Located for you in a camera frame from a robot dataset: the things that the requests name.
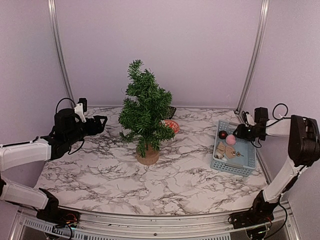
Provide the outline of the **pink pompom ornament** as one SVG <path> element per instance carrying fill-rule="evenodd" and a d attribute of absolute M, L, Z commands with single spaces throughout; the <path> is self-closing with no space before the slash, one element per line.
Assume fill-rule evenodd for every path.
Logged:
<path fill-rule="evenodd" d="M 225 142 L 229 145 L 229 146 L 234 146 L 237 142 L 236 137 L 233 134 L 229 134 L 226 138 L 225 138 Z"/>

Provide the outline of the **small green christmas tree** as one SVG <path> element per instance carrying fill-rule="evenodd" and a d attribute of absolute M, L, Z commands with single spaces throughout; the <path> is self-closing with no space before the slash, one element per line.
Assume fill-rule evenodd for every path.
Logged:
<path fill-rule="evenodd" d="M 118 122 L 121 140 L 136 143 L 137 161 L 150 166 L 160 158 L 161 143 L 171 141 L 175 133 L 163 122 L 170 113 L 172 94 L 159 86 L 151 70 L 142 70 L 143 65 L 140 59 L 128 65 L 130 83 Z"/>

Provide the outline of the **copper bauble ornament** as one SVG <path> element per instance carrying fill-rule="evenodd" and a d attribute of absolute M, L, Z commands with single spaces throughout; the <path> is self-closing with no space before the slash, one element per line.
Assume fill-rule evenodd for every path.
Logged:
<path fill-rule="evenodd" d="M 219 131 L 219 133 L 218 133 L 218 137 L 219 137 L 220 139 L 222 139 L 222 140 L 226 139 L 227 136 L 228 136 L 228 133 L 227 133 L 225 130 L 221 130 L 221 131 Z"/>

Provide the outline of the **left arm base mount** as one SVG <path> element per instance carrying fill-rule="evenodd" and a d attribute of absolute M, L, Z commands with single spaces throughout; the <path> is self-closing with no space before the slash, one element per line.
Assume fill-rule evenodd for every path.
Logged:
<path fill-rule="evenodd" d="M 47 204 L 44 209 L 37 210 L 36 217 L 40 220 L 62 224 L 77 224 L 80 213 L 75 210 L 68 210 L 59 207 L 59 200 L 49 191 L 39 188 L 48 198 Z"/>

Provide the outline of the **light blue perforated basket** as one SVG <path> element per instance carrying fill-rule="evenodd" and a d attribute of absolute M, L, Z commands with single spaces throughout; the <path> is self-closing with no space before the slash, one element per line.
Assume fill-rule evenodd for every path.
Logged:
<path fill-rule="evenodd" d="M 232 146 L 236 152 L 240 152 L 243 156 L 236 156 L 232 159 L 224 157 L 223 159 L 215 158 L 215 151 L 220 142 L 225 146 L 229 146 L 226 143 L 226 139 L 219 138 L 219 131 L 226 131 L 228 135 L 233 135 L 233 131 L 237 128 L 238 124 L 226 120 L 219 120 L 217 122 L 217 130 L 215 136 L 214 149 L 212 153 L 212 161 L 210 167 L 217 171 L 227 172 L 243 177 L 249 176 L 257 167 L 256 163 L 256 149 L 249 142 L 244 139 L 236 137 L 236 144 Z"/>

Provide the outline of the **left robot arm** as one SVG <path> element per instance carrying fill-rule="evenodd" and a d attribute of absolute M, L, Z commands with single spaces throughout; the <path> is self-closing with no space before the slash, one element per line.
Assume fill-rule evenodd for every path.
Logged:
<path fill-rule="evenodd" d="M 84 116 L 82 110 L 65 108 L 54 115 L 54 126 L 46 136 L 34 140 L 5 144 L 0 146 L 0 170 L 33 163 L 46 162 L 73 154 L 72 146 L 84 142 L 87 136 L 101 134 L 106 126 L 106 116 Z M 44 215 L 53 223 L 63 219 L 63 211 L 51 202 L 57 199 L 45 190 L 35 189 L 13 182 L 5 177 L 0 179 L 0 199 L 43 210 Z"/>

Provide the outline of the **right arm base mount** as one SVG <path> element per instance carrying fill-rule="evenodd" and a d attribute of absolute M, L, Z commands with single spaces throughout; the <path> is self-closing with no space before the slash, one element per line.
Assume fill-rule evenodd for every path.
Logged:
<path fill-rule="evenodd" d="M 264 199 L 263 191 L 261 190 L 255 197 L 251 208 L 231 213 L 227 221 L 233 225 L 234 229 L 266 223 L 268 218 L 271 220 L 274 219 L 273 211 L 277 205 L 277 203 L 266 201 Z"/>

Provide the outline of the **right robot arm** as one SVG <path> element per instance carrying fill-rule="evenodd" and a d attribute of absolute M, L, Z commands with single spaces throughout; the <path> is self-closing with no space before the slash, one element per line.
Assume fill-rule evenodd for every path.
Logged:
<path fill-rule="evenodd" d="M 248 210 L 247 219 L 258 224 L 279 206 L 281 196 L 296 183 L 299 176 L 320 158 L 320 130 L 315 119 L 295 115 L 283 115 L 270 120 L 266 107 L 254 110 L 253 123 L 247 112 L 242 114 L 244 123 L 233 132 L 238 139 L 251 144 L 265 141 L 270 137 L 288 137 L 288 157 L 273 181 L 255 197 Z"/>

